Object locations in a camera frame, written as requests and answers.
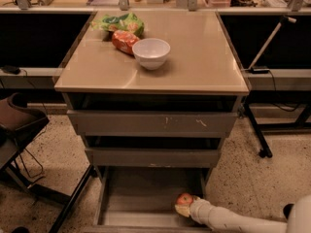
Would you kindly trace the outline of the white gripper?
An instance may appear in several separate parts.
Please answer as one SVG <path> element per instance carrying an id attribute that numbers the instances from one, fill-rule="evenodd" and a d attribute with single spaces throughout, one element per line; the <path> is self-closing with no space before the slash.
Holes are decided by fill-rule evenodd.
<path id="1" fill-rule="evenodd" d="M 209 225 L 210 212 L 213 206 L 210 202 L 200 199 L 200 197 L 193 195 L 193 202 L 191 205 L 175 205 L 176 212 L 184 217 L 191 217 L 199 224 Z"/>

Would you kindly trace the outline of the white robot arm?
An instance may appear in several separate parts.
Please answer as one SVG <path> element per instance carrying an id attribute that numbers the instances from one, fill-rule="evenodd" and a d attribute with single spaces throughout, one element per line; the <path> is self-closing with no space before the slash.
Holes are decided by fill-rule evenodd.
<path id="1" fill-rule="evenodd" d="M 229 209 L 212 205 L 195 195 L 183 193 L 175 204 L 178 214 L 191 217 L 195 222 L 214 231 L 237 233 L 311 233 L 311 196 L 304 196 L 284 208 L 286 222 L 241 216 Z"/>

